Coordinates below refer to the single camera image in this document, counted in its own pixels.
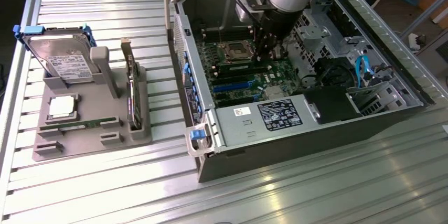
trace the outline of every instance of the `hard drive label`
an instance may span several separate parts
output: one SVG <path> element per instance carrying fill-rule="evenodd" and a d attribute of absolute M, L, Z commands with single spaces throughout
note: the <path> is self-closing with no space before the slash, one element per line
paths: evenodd
<path fill-rule="evenodd" d="M 302 119 L 291 99 L 259 104 L 263 121 L 269 131 L 302 125 Z"/>
<path fill-rule="evenodd" d="M 63 80 L 93 77 L 83 55 L 49 56 L 47 58 L 49 64 L 54 66 Z"/>

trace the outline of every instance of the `aluminum table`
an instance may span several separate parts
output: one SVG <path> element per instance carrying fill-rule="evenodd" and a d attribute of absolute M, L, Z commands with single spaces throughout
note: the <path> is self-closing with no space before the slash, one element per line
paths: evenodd
<path fill-rule="evenodd" d="M 45 71 L 18 44 L 0 116 L 2 223 L 448 221 L 443 102 L 363 142 L 199 184 L 183 136 L 163 0 L 27 0 L 22 27 L 85 23 L 98 45 L 111 49 L 113 67 L 125 66 L 121 38 L 133 38 L 137 59 L 147 69 L 155 141 L 35 162 Z M 425 71 L 421 81 L 433 79 Z M 438 85 L 430 82 L 427 88 L 438 102 L 446 99 Z"/>

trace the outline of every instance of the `blue pcie slot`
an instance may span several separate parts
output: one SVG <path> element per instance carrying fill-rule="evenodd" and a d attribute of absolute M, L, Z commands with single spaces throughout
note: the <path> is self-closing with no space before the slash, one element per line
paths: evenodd
<path fill-rule="evenodd" d="M 242 83 L 230 84 L 230 85 L 215 86 L 214 87 L 214 92 L 225 92 L 225 91 L 231 91 L 231 90 L 238 90 L 238 89 L 247 89 L 247 88 L 253 87 L 254 82 L 255 82 L 255 80 L 242 82 Z"/>

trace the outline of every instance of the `motherboard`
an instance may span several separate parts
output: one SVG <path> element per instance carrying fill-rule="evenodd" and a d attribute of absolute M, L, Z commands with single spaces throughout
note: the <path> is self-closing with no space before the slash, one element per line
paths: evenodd
<path fill-rule="evenodd" d="M 298 78 L 287 57 L 258 63 L 253 40 L 199 42 L 197 46 L 219 108 L 293 94 Z"/>

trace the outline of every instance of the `barcode sticker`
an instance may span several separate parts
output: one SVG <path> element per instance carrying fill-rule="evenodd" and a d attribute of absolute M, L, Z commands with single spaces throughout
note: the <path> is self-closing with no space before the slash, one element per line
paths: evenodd
<path fill-rule="evenodd" d="M 63 80 L 93 77 L 83 55 L 49 56 L 47 58 Z"/>
<path fill-rule="evenodd" d="M 234 109 L 234 112 L 235 112 L 235 116 L 250 115 L 251 109 L 250 107 L 243 107 L 243 108 Z"/>

